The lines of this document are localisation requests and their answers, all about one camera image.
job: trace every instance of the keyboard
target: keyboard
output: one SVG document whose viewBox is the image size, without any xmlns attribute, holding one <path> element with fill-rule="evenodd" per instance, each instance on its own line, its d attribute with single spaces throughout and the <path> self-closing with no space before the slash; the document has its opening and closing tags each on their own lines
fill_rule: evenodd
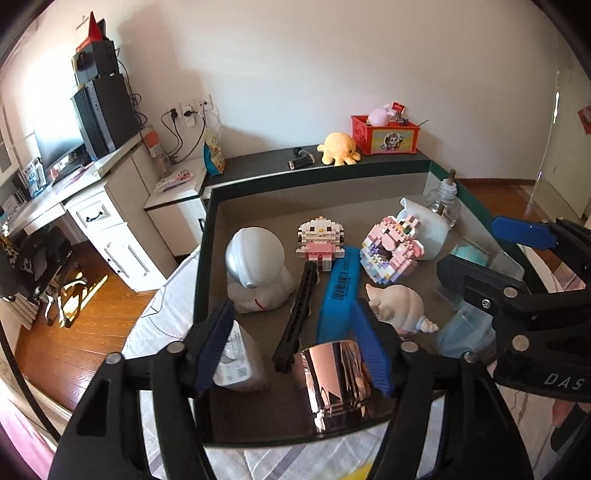
<svg viewBox="0 0 591 480">
<path fill-rule="evenodd" d="M 84 165 L 85 165 L 84 158 L 76 159 L 76 160 L 68 163 L 68 165 L 66 165 L 64 167 L 64 169 L 61 172 L 59 172 L 58 176 L 56 177 L 56 179 L 54 181 L 51 182 L 51 184 L 55 185 L 56 183 L 62 181 L 70 173 L 78 170 L 79 168 L 83 167 Z"/>
</svg>

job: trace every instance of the black computer case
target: black computer case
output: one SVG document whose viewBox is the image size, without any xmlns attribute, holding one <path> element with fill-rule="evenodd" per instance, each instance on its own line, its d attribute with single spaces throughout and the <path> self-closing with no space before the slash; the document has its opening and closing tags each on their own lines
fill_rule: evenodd
<svg viewBox="0 0 591 480">
<path fill-rule="evenodd" d="M 86 82 L 72 102 L 80 133 L 93 160 L 115 151 L 139 131 L 120 73 Z"/>
</svg>

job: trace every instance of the hello kitty block figure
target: hello kitty block figure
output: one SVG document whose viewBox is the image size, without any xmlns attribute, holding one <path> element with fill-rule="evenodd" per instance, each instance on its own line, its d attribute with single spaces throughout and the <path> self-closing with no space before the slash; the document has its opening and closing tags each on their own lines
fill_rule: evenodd
<svg viewBox="0 0 591 480">
<path fill-rule="evenodd" d="M 329 272 L 335 258 L 345 256 L 342 248 L 345 232 L 340 223 L 333 222 L 322 216 L 315 220 L 302 223 L 297 231 L 297 241 L 300 246 L 295 252 L 300 258 L 313 261 Z"/>
</svg>

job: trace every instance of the white cabinet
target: white cabinet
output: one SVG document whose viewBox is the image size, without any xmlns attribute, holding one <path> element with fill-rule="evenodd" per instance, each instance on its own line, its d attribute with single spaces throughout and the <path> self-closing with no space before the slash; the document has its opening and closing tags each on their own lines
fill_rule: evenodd
<svg viewBox="0 0 591 480">
<path fill-rule="evenodd" d="M 203 159 L 185 160 L 175 165 L 171 176 L 181 169 L 188 170 L 193 177 L 173 189 L 154 192 L 144 205 L 170 251 L 179 257 L 189 255 L 201 244 L 207 215 L 199 196 L 206 174 Z"/>
<path fill-rule="evenodd" d="M 207 215 L 201 198 L 154 208 L 148 214 L 173 255 L 189 255 L 201 245 Z"/>
<path fill-rule="evenodd" d="M 109 266 L 130 288 L 156 290 L 166 278 L 129 230 L 127 223 L 88 235 Z"/>
<path fill-rule="evenodd" d="M 114 272 L 135 291 L 156 290 L 177 267 L 147 212 L 146 174 L 135 152 L 99 183 L 72 197 L 66 210 Z"/>
</svg>

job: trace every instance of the drawer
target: drawer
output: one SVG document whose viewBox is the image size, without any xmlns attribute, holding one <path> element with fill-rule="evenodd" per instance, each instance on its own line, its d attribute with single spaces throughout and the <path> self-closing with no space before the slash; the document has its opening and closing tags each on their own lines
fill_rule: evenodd
<svg viewBox="0 0 591 480">
<path fill-rule="evenodd" d="M 99 232 L 124 222 L 115 204 L 104 190 L 72 206 L 67 204 L 66 209 L 86 234 Z"/>
</svg>

